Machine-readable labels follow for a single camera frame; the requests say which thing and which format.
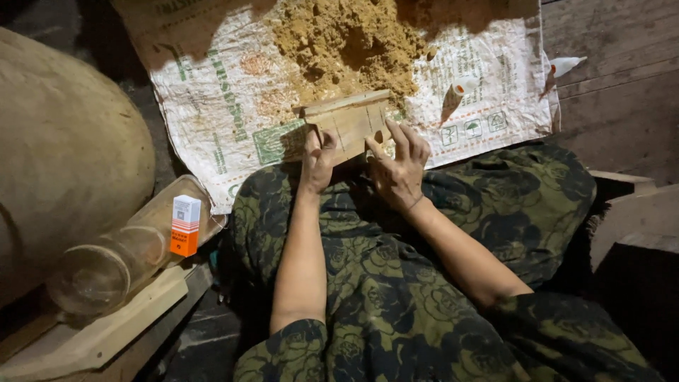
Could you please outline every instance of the sawdust pile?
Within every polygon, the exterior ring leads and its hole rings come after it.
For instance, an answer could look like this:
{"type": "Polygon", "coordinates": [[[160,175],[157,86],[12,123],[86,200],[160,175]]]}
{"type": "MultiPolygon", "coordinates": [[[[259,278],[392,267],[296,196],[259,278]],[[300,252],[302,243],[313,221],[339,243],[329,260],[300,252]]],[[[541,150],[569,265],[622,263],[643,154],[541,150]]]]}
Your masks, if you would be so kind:
{"type": "Polygon", "coordinates": [[[286,0],[273,30],[308,82],[295,84],[301,103],[389,88],[402,107],[417,91],[413,60],[426,42],[397,20],[397,0],[286,0]]]}

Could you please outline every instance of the hand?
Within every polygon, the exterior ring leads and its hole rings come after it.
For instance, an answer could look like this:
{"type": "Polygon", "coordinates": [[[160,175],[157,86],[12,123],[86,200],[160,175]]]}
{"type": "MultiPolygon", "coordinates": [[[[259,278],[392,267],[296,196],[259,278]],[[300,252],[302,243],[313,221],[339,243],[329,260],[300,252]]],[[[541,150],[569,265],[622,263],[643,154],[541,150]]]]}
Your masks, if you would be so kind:
{"type": "Polygon", "coordinates": [[[318,196],[330,184],[337,137],[326,131],[322,134],[323,142],[320,141],[315,128],[312,128],[306,135],[298,195],[318,196]]]}
{"type": "Polygon", "coordinates": [[[375,156],[369,158],[371,178],[389,205],[405,214],[423,198],[422,174],[431,150],[410,126],[387,120],[386,127],[396,142],[396,160],[386,155],[374,139],[366,138],[375,156]]]}

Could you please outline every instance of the white plastic bottle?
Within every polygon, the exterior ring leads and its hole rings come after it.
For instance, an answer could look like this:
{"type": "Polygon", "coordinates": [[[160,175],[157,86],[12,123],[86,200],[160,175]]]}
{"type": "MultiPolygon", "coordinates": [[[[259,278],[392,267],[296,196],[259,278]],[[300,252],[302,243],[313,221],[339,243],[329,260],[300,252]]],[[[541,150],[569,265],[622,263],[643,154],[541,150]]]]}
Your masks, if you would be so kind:
{"type": "Polygon", "coordinates": [[[553,60],[549,61],[549,64],[551,65],[551,73],[554,75],[554,78],[561,77],[584,60],[587,60],[587,57],[554,58],[553,60]]]}
{"type": "Polygon", "coordinates": [[[479,79],[472,76],[460,77],[453,81],[453,92],[458,96],[464,96],[479,87],[479,79]]]}

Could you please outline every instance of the bracelet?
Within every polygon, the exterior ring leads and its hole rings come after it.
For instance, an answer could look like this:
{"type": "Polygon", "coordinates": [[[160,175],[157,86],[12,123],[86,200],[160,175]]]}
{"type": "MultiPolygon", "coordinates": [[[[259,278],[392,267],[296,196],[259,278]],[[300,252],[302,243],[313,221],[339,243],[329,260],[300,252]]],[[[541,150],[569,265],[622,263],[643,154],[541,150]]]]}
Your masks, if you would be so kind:
{"type": "Polygon", "coordinates": [[[415,207],[421,200],[424,198],[424,194],[420,194],[420,197],[413,203],[410,207],[406,209],[406,211],[410,211],[413,207],[415,207]]]}

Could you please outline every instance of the orange and white box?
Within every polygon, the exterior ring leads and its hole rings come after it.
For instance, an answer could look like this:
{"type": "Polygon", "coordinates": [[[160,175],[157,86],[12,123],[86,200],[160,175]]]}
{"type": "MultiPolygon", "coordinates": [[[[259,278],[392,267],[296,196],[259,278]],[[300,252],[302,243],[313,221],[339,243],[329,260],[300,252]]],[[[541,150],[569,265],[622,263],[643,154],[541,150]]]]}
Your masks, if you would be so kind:
{"type": "Polygon", "coordinates": [[[200,199],[188,195],[175,198],[172,207],[172,240],[170,251],[185,258],[198,250],[200,228],[200,199]]]}

